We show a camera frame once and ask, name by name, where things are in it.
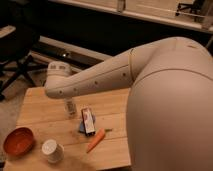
orange bowl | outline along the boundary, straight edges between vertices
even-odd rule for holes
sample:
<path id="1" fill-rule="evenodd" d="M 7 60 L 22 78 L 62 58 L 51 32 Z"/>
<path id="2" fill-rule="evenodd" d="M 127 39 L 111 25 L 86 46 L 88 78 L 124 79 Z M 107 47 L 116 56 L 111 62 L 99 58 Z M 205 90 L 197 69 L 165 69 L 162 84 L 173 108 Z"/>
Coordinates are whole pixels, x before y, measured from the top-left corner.
<path id="1" fill-rule="evenodd" d="M 34 136 L 29 128 L 21 127 L 12 131 L 4 141 L 4 151 L 10 156 L 20 156 L 28 152 L 34 144 Z"/>

black chair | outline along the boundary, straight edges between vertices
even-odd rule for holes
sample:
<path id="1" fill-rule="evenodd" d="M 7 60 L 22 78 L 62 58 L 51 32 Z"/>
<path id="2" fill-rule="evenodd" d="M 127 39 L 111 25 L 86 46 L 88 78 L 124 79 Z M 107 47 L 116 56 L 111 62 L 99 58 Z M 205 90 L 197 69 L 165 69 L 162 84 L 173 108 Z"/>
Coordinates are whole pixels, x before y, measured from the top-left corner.
<path id="1" fill-rule="evenodd" d="M 38 65 L 32 56 L 28 55 L 30 48 L 39 40 L 39 34 L 29 26 L 14 20 L 10 3 L 12 2 L 8 0 L 0 0 L 0 28 L 7 25 L 16 27 L 14 32 L 0 38 L 0 75 L 4 75 L 4 71 L 11 71 L 14 74 L 7 81 L 0 81 L 0 101 L 5 98 L 3 91 L 19 76 L 23 75 L 32 86 L 35 86 L 27 72 L 46 68 L 46 65 Z M 17 67 L 8 67 L 12 62 L 15 62 Z"/>
<path id="2" fill-rule="evenodd" d="M 189 9 L 189 13 L 198 14 L 198 11 L 201 10 L 204 0 L 195 0 L 192 4 L 179 3 L 177 7 L 176 16 L 178 16 L 180 11 Z"/>

wooden table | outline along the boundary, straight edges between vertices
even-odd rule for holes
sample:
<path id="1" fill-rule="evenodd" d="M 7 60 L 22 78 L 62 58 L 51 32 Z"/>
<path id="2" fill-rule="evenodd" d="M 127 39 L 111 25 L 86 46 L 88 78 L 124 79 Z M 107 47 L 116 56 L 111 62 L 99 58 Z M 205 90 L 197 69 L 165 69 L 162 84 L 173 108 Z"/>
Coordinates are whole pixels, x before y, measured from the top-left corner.
<path id="1" fill-rule="evenodd" d="M 125 125 L 128 93 L 129 89 L 121 89 L 75 97 L 77 114 L 70 119 L 63 100 L 48 98 L 42 87 L 28 89 L 17 127 L 30 128 L 36 144 L 28 154 L 8 159 L 5 171 L 90 171 L 129 166 Z M 84 107 L 90 107 L 96 116 L 96 130 L 113 129 L 88 154 L 86 148 L 91 138 L 78 132 Z M 47 139 L 55 139 L 64 146 L 64 159 L 58 164 L 49 164 L 42 155 L 41 146 Z"/>

white cup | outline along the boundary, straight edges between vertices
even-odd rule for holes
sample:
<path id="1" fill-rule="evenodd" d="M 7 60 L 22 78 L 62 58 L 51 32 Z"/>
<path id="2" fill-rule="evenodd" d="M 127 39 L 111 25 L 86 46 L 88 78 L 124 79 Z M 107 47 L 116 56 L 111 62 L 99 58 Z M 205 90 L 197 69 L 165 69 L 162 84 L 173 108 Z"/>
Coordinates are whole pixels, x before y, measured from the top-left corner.
<path id="1" fill-rule="evenodd" d="M 53 139 L 49 139 L 42 145 L 42 153 L 50 163 L 57 163 L 64 157 L 64 148 Z"/>

